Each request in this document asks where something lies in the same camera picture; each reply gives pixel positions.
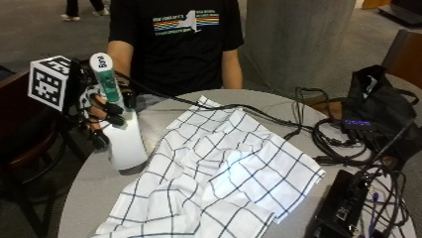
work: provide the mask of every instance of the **wire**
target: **wire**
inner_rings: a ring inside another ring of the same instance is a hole
[[[181,97],[177,97],[177,96],[169,96],[169,95],[165,95],[159,92],[157,92],[155,90],[147,88],[146,86],[143,86],[139,82],[137,82],[133,78],[130,78],[129,76],[126,76],[125,74],[122,74],[121,72],[115,72],[115,75],[122,77],[123,79],[129,80],[130,83],[134,83],[138,87],[141,87],[145,91],[147,91],[149,93],[159,96],[159,97],[163,97],[163,98],[170,98],[175,101],[179,101],[179,102],[183,102],[186,104],[190,104],[190,105],[194,105],[199,108],[203,108],[206,110],[226,110],[226,109],[231,109],[231,108],[235,108],[235,107],[243,107],[251,111],[254,111],[255,113],[260,114],[263,117],[266,117],[266,119],[270,119],[272,122],[275,122],[276,124],[282,125],[282,126],[287,126],[287,127],[300,127],[302,129],[306,129],[306,131],[311,131],[312,130],[312,127],[311,126],[303,126],[298,123],[294,123],[291,121],[284,121],[284,120],[280,120],[272,116],[270,116],[268,114],[266,114],[263,111],[260,111],[259,109],[256,109],[255,107],[250,106],[250,105],[244,105],[244,104],[227,104],[227,105],[223,105],[223,106],[219,106],[219,107],[207,107],[207,106],[203,106],[201,105],[198,102],[194,102],[194,101],[190,101],[187,99],[183,99]]]

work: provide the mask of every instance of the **graphic print on t-shirt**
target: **graphic print on t-shirt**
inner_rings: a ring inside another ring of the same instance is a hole
[[[199,27],[218,25],[219,15],[214,10],[191,10],[186,15],[173,15],[153,19],[155,36],[199,32]]]

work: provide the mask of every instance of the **hand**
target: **hand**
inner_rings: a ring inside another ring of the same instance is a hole
[[[117,81],[117,85],[122,96],[123,107],[126,110],[131,110],[135,107],[133,90],[122,81]],[[79,96],[78,103],[89,127],[89,138],[93,147],[97,150],[105,149],[109,144],[109,139],[102,133],[99,122],[106,121],[111,125],[122,126],[125,120],[119,115],[123,113],[123,109],[118,105],[109,103],[99,96],[98,85],[87,87],[83,94]]]

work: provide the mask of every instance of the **white checkered cloth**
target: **white checkered cloth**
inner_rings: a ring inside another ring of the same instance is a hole
[[[199,103],[218,106],[206,98]],[[98,237],[260,237],[324,171],[241,109],[193,106],[167,126]]]

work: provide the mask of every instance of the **gray table top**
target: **gray table top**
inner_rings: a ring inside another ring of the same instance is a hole
[[[282,120],[295,121],[292,114],[294,103],[284,97],[258,91],[221,89],[194,92],[183,95],[182,98],[195,101],[201,95],[221,105],[246,104]],[[151,153],[163,135],[166,126],[189,107],[190,105],[169,99],[139,113],[138,122],[147,154]],[[247,112],[247,114],[279,136],[284,136],[295,129],[276,125],[251,112]],[[310,107],[304,107],[304,125],[312,126],[323,118],[323,114]],[[332,138],[346,138],[332,128],[324,128],[324,132]],[[312,144],[310,134],[306,132],[292,137],[288,142],[311,157],[322,154]],[[339,149],[339,152],[347,155],[355,151],[351,149]],[[324,178],[315,184],[292,213],[279,224],[272,223],[270,225],[263,238],[304,237],[318,210],[318,204],[330,189],[338,170],[355,172],[354,168],[343,168],[340,166],[323,167],[323,169],[326,171]],[[119,191],[138,177],[141,170],[142,166],[125,172],[115,171],[106,159],[106,153],[91,153],[71,184],[62,213],[58,237],[90,237],[94,234],[97,226],[106,219]],[[403,230],[407,238],[416,237],[411,221],[407,222]]]

